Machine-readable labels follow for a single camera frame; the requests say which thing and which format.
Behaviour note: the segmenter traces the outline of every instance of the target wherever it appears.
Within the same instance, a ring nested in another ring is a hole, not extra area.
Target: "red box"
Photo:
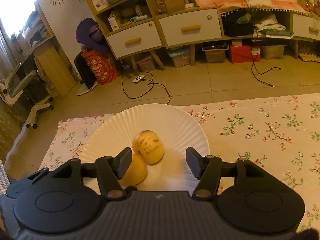
[[[231,63],[260,61],[260,47],[230,46],[228,54]]]

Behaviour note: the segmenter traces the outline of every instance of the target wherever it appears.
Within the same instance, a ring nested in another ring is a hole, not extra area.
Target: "floral tablecloth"
[[[224,162],[250,159],[301,195],[300,229],[320,229],[320,94],[257,98],[183,106],[207,135],[210,152]],[[113,114],[60,123],[41,168],[77,158],[94,131]],[[219,192],[233,184],[222,178]]]

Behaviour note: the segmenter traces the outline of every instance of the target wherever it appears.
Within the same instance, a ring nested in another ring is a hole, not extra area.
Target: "white paper plate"
[[[186,148],[193,147],[206,156],[210,154],[209,144],[199,123],[174,106],[140,105],[115,115],[90,137],[80,159],[82,163],[91,163],[103,156],[115,157],[125,147],[131,148],[132,139],[143,130],[151,130],[160,137],[165,153],[160,162],[147,164],[148,174],[137,188],[145,191],[187,190],[192,193],[199,181],[187,165]]]

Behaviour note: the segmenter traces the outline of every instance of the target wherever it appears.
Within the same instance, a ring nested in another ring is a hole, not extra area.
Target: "wooden shelf leg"
[[[149,52],[150,52],[151,56],[154,58],[154,60],[157,62],[159,68],[160,68],[161,70],[165,70],[165,66],[162,64],[162,61],[161,61],[161,59],[159,59],[159,57],[158,57],[158,55],[156,54],[155,50],[152,49],[152,50],[150,50]]]
[[[134,55],[130,56],[130,58],[131,58],[131,64],[132,64],[133,69],[138,70],[136,60],[134,59]]]
[[[196,64],[196,45],[190,45],[190,65],[194,66]]]
[[[299,50],[298,50],[299,46],[298,46],[298,40],[294,41],[294,57],[296,59],[298,59],[299,57]]]

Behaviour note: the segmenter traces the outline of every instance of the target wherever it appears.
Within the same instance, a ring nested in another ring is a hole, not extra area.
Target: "plastic storage box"
[[[261,55],[265,59],[283,57],[285,45],[262,46]]]
[[[150,72],[156,69],[153,63],[153,58],[151,56],[145,57],[142,60],[137,61],[137,64],[139,65],[141,71],[144,72]]]
[[[228,49],[229,45],[225,41],[206,42],[202,46],[202,51],[204,51],[208,63],[225,61],[226,50]]]
[[[190,64],[190,47],[167,49],[167,54],[172,59],[176,68]]]

